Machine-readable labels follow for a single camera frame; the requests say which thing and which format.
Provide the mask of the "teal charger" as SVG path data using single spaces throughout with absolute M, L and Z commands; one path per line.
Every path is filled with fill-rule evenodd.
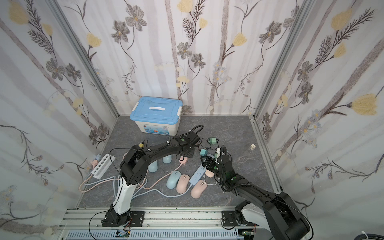
M 200 150 L 200 156 L 202 156 L 202 157 L 206 157 L 208 154 L 209 154 L 209 153 L 208 153 L 208 150 L 206 150 L 206 149 L 202 149 L 202 150 Z

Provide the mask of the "green charger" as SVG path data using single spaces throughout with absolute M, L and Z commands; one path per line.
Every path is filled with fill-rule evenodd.
M 217 139 L 216 138 L 209 138 L 209 143 L 211 145 L 216 145 L 217 144 Z

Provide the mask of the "light blue power strip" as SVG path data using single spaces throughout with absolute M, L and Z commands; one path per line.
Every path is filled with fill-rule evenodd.
M 200 165 L 193 176 L 190 178 L 189 183 L 192 185 L 196 185 L 201 177 L 205 174 L 206 168 L 203 165 Z

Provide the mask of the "peach mouse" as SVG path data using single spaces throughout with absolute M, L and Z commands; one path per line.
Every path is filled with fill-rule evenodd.
M 215 174 L 214 174 L 213 172 L 209 171 L 209 170 L 206 170 L 205 175 L 206 175 L 208 178 L 213 178 Z

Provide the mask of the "pink power strip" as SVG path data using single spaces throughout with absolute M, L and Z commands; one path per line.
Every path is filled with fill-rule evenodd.
M 180 157 L 179 162 L 181 165 L 185 165 L 187 163 L 189 158 L 187 157 Z

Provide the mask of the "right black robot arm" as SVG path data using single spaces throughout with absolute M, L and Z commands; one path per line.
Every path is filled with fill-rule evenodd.
M 242 197 L 264 212 L 270 232 L 276 240 L 301 240 L 308 233 L 312 234 L 311 238 L 314 237 L 310 221 L 292 198 L 284 192 L 276 194 L 263 190 L 236 173 L 225 146 L 221 147 L 216 159 L 212 155 L 201 156 L 201 162 L 203 167 L 220 179 L 223 192 Z

